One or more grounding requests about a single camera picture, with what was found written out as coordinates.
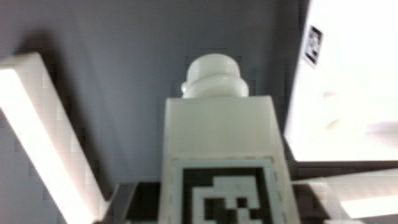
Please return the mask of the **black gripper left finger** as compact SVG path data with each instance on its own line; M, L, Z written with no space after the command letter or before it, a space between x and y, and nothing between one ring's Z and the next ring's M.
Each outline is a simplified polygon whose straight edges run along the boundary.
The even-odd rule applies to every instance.
M136 182L116 185L102 224L157 224L159 183Z

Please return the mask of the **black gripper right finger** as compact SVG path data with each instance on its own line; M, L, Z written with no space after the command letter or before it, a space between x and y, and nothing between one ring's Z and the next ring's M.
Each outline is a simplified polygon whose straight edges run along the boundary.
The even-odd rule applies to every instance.
M296 182L292 193L301 224L362 224L349 218L324 183Z

